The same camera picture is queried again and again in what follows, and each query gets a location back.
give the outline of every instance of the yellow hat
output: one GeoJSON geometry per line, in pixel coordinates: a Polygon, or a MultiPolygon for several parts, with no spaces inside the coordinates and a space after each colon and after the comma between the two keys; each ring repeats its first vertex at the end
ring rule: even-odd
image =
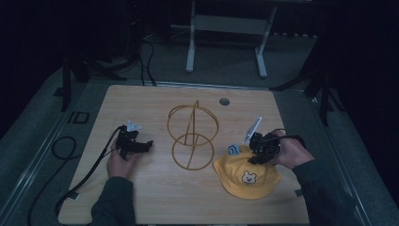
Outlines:
{"type": "Polygon", "coordinates": [[[254,153],[240,146],[239,155],[225,155],[214,162],[220,182],[232,195],[243,199],[260,199],[270,194],[279,183],[276,167],[248,162],[254,153]]]}

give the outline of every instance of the dark sleeve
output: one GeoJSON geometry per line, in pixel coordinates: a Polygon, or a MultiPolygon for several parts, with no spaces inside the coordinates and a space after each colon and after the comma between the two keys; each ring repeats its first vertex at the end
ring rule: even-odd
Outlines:
{"type": "Polygon", "coordinates": [[[99,200],[91,207],[90,225],[133,226],[133,183],[122,177],[111,177],[105,183],[99,200]]]}
{"type": "Polygon", "coordinates": [[[312,160],[293,172],[302,188],[310,225],[360,225],[355,200],[334,180],[327,162],[312,160]]]}

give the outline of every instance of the gray carpet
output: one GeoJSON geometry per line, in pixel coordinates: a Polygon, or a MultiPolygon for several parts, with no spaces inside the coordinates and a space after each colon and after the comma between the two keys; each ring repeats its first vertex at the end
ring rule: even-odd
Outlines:
{"type": "MultiPolygon", "coordinates": [[[[154,44],[151,72],[159,86],[229,86],[240,89],[267,89],[280,85],[297,76],[314,40],[272,36],[264,53],[269,76],[259,77],[253,49],[210,43],[207,37],[199,42],[193,73],[185,72],[187,45],[184,36],[171,43],[162,43],[155,36],[147,38],[154,44]]],[[[142,55],[148,60],[149,45],[143,45],[142,55]]],[[[140,69],[134,67],[120,75],[129,78],[118,84],[140,85],[140,69]]],[[[27,225],[27,215],[32,201],[45,182],[62,164],[51,154],[51,145],[58,137],[72,136],[76,139],[75,154],[83,151],[91,127],[95,121],[107,87],[117,84],[92,72],[88,84],[72,83],[72,103],[65,113],[60,112],[62,99],[53,96],[61,84],[61,72],[53,74],[32,99],[23,115],[15,122],[0,143],[0,179],[2,183],[0,202],[2,208],[11,196],[20,176],[38,153],[43,154],[44,164],[27,192],[15,202],[7,225],[27,225]],[[72,123],[72,112],[89,113],[87,123],[72,123]]],[[[308,148],[318,158],[325,158],[334,170],[336,179],[354,197],[359,199],[358,215],[364,225],[398,225],[399,212],[364,148],[348,116],[333,105],[328,113],[329,127],[317,116],[318,104],[301,92],[307,82],[290,90],[276,92],[276,100],[283,122],[292,134],[304,137],[308,148]]],[[[68,140],[56,145],[56,152],[66,156],[72,150],[68,140]]],[[[34,211],[33,225],[60,225],[54,207],[60,196],[68,189],[78,160],[70,161],[42,192],[34,211]]]]}

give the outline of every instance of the wooden table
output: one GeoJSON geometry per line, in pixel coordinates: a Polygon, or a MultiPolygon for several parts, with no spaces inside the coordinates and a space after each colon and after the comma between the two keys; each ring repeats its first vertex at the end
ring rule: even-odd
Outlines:
{"type": "MultiPolygon", "coordinates": [[[[142,126],[138,142],[154,140],[150,152],[138,159],[131,178],[135,183],[137,224],[307,223],[304,199],[295,194],[300,186],[295,175],[284,167],[277,166],[281,181],[276,189],[267,197],[254,201],[228,193],[220,183],[213,164],[201,170],[186,170],[175,163],[171,154],[174,140],[167,129],[169,111],[178,105],[193,105],[196,101],[217,116],[219,129],[212,140],[214,160],[227,154],[232,143],[241,144],[247,129],[259,116],[263,117],[257,130],[259,133],[265,134],[283,127],[270,91],[111,86],[71,188],[87,174],[112,132],[131,120],[142,126]],[[221,105],[221,98],[229,99],[230,104],[221,105]]],[[[180,112],[181,115],[176,115],[176,120],[171,121],[173,133],[185,131],[187,121],[179,117],[189,117],[190,111],[186,112],[180,112]]],[[[201,116],[197,112],[197,132],[211,137],[215,122],[207,119],[206,114],[201,116]]],[[[195,155],[193,164],[202,164],[209,157],[209,154],[195,155]]],[[[105,164],[106,159],[78,190],[78,200],[68,199],[64,202],[58,217],[61,223],[91,222],[90,208],[97,201],[107,180],[105,164]]]]}

